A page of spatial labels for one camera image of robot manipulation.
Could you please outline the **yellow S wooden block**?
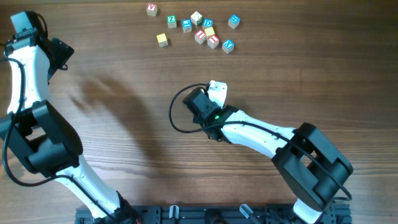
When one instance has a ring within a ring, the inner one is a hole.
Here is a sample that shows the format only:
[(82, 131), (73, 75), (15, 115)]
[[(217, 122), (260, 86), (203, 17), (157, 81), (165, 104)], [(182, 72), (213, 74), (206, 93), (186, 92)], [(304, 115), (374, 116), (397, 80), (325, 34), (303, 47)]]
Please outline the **yellow S wooden block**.
[(164, 33), (163, 34), (159, 34), (156, 37), (157, 37), (157, 41), (159, 43), (159, 47), (168, 46), (167, 36)]

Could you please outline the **plain animal wooden block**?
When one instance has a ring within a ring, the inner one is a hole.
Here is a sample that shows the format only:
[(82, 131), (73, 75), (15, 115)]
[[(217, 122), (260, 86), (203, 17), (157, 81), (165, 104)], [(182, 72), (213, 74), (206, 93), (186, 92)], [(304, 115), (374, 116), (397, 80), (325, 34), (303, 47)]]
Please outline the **plain animal wooden block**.
[(195, 11), (192, 15), (191, 15), (191, 22), (192, 24), (199, 26), (201, 24), (201, 22), (203, 21), (203, 16), (198, 12)]

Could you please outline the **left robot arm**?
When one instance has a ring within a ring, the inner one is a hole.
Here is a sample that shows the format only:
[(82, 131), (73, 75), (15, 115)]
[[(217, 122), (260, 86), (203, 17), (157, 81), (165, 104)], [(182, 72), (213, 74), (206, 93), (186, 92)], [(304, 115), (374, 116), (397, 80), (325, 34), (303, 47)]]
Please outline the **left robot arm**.
[(1, 118), (6, 174), (23, 187), (61, 183), (88, 207), (92, 223), (141, 223), (128, 201), (90, 167), (78, 133), (49, 102), (49, 81), (68, 69), (74, 49), (49, 39), (45, 19), (34, 11), (14, 14), (11, 21), (16, 33), (2, 58), (12, 70), (11, 102)]

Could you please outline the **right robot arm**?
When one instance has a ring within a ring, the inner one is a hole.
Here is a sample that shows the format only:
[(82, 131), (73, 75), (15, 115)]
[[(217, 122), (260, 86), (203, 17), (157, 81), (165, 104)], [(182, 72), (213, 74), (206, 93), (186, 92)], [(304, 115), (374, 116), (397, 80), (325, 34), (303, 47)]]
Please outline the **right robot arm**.
[(183, 103), (209, 139), (246, 146), (271, 159), (297, 197), (292, 210), (300, 221), (319, 221), (339, 190), (351, 200), (343, 185), (353, 166), (316, 126), (265, 123), (225, 105), (222, 94), (202, 87), (192, 90)]

